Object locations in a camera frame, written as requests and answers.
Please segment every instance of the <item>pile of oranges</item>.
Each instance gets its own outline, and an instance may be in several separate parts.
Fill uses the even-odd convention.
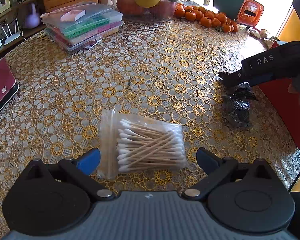
[[[184,6],[182,3],[178,3],[174,15],[178,18],[185,17],[188,21],[200,21],[201,25],[207,28],[220,28],[225,33],[238,31],[238,24],[228,18],[225,13],[215,14],[202,6]]]

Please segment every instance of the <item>floral tablecloth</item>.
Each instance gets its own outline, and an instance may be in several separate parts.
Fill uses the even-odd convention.
[[[183,191],[204,178],[198,147],[240,162],[266,158],[286,187],[300,171],[300,150],[258,88],[253,127],[230,129],[223,118],[219,71],[263,51],[244,30],[219,33],[198,22],[126,23],[92,50],[70,56],[42,33],[6,55],[20,91],[0,114],[0,237],[9,231],[2,201],[35,157],[77,158],[98,147],[103,108],[181,124],[189,167],[97,179],[109,189]]]

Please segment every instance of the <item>black circular disc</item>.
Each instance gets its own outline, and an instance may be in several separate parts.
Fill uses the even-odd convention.
[[[78,223],[89,207],[88,195],[72,184],[31,179],[11,188],[2,204],[2,213],[11,230],[46,236]]]
[[[253,178],[224,184],[208,197],[208,208],[223,224],[247,233],[273,232],[293,216],[289,193],[270,179]]]

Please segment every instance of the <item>bag of cotton swabs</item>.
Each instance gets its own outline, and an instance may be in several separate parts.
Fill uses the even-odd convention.
[[[100,138],[101,163],[98,171],[100,169],[101,171],[98,174],[109,174],[109,170],[102,171],[106,167],[116,170],[117,173],[133,173],[145,170],[182,169],[187,166],[180,125],[135,114],[118,114],[114,111],[112,113],[112,117],[107,120],[104,113],[101,118],[100,134],[104,140]],[[106,129],[103,129],[103,123],[107,123]],[[112,152],[109,152],[110,141],[114,144],[111,147]],[[117,174],[110,173],[111,178]]]

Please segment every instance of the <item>purple vase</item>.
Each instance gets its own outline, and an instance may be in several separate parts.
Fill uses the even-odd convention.
[[[35,11],[34,3],[31,4],[32,14],[29,14],[25,19],[24,27],[26,29],[33,29],[41,23],[40,15]]]

